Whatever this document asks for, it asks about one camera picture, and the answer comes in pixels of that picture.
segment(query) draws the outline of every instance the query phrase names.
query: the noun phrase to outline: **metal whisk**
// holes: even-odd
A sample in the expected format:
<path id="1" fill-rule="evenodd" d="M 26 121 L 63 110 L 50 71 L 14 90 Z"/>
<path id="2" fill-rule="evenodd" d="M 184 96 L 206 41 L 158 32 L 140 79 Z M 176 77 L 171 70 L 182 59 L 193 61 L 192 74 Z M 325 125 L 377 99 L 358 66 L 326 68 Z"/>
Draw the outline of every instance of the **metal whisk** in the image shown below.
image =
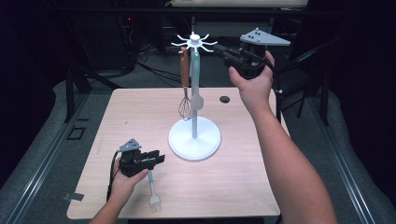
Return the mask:
<path id="1" fill-rule="evenodd" d="M 181 47 L 180 54 L 180 74 L 181 74 L 181 87 L 183 87 L 184 97 L 180 102 L 178 107 L 178 114 L 185 120 L 192 117 L 191 112 L 191 101 L 189 99 L 189 76 L 190 76 L 190 62 L 189 62 L 189 52 L 187 48 Z"/>

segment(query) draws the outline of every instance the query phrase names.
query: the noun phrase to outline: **white hook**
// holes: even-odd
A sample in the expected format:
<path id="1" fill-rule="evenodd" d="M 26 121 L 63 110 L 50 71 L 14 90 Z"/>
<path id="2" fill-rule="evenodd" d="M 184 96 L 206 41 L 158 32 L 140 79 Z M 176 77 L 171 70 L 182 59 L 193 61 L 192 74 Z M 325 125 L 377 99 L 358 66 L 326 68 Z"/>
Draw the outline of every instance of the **white hook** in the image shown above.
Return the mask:
<path id="1" fill-rule="evenodd" d="M 181 43 L 181 44 L 171 43 L 173 46 L 187 45 L 187 49 L 194 48 L 195 51 L 197 51 L 198 48 L 202 48 L 207 52 L 213 52 L 213 50 L 205 48 L 204 45 L 215 45 L 218 43 L 217 41 L 213 42 L 213 43 L 203 42 L 203 40 L 207 39 L 209 37 L 209 35 L 206 35 L 204 38 L 201 38 L 200 36 L 196 35 L 194 32 L 191 32 L 190 39 L 185 39 L 185 38 L 181 37 L 180 35 L 177 35 L 177 37 L 180 40 L 186 41 L 186 43 Z"/>

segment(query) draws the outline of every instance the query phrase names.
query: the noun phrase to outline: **white spatula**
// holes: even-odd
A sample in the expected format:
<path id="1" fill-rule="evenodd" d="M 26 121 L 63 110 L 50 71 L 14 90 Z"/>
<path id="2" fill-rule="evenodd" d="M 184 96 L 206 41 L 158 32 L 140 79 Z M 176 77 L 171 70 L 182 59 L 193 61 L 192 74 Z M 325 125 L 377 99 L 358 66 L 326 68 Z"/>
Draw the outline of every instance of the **white spatula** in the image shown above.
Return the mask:
<path id="1" fill-rule="evenodd" d="M 204 98 L 199 94 L 199 76 L 200 76 L 200 56 L 195 51 L 192 54 L 192 85 L 195 93 L 191 97 L 191 110 L 200 110 L 204 107 Z"/>
<path id="2" fill-rule="evenodd" d="M 151 209 L 152 213 L 159 212 L 163 210 L 163 207 L 161 206 L 160 197 L 158 197 L 158 195 L 155 193 L 154 181 L 152 179 L 152 172 L 150 170 L 148 171 L 148 181 L 149 181 L 149 186 L 151 188 L 151 197 L 149 198 L 149 208 Z"/>

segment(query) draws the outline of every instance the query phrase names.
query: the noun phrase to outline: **fingers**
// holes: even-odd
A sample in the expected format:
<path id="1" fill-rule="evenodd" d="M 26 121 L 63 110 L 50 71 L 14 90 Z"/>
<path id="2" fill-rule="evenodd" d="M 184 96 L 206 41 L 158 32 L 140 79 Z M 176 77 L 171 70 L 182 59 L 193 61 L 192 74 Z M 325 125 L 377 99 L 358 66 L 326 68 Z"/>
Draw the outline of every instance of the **fingers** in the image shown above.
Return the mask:
<path id="1" fill-rule="evenodd" d="M 231 82 L 237 87 L 240 88 L 243 83 L 246 81 L 244 78 L 242 78 L 239 73 L 236 71 L 234 67 L 230 67 L 228 69 L 228 72 L 230 74 L 230 80 Z"/>
<path id="2" fill-rule="evenodd" d="M 270 51 L 268 50 L 265 51 L 265 58 L 268 59 L 268 61 L 270 61 L 273 66 L 275 66 L 275 59 L 270 53 Z"/>
<path id="3" fill-rule="evenodd" d="M 131 179 L 134 179 L 134 181 L 137 183 L 140 180 L 144 179 L 148 175 L 148 173 L 149 173 L 149 170 L 145 169 L 145 170 L 141 171 L 139 174 L 132 176 Z"/>

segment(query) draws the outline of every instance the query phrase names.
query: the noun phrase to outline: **wooden table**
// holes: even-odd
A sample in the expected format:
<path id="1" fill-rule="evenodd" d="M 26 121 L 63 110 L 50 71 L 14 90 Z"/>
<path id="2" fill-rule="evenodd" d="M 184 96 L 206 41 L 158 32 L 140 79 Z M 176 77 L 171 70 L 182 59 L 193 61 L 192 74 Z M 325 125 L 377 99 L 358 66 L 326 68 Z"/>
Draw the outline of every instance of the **wooden table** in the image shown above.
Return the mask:
<path id="1" fill-rule="evenodd" d="M 173 0 L 173 7 L 306 7 L 308 0 Z"/>
<path id="2" fill-rule="evenodd" d="M 169 147 L 168 134 L 180 120 L 177 112 L 183 96 L 176 89 L 118 89 L 92 144 L 67 215 L 92 218 L 106 203 L 110 163 L 115 151 L 134 138 L 142 152 L 159 149 L 165 162 L 153 170 L 154 186 L 163 210 L 149 209 L 149 179 L 139 182 L 120 218 L 264 217 L 279 215 L 268 183 L 253 121 L 237 88 L 201 88 L 205 105 L 198 116 L 217 124 L 221 143 L 204 161 L 185 161 Z M 230 97 L 228 104 L 221 96 Z M 275 109 L 275 96 L 271 95 Z"/>

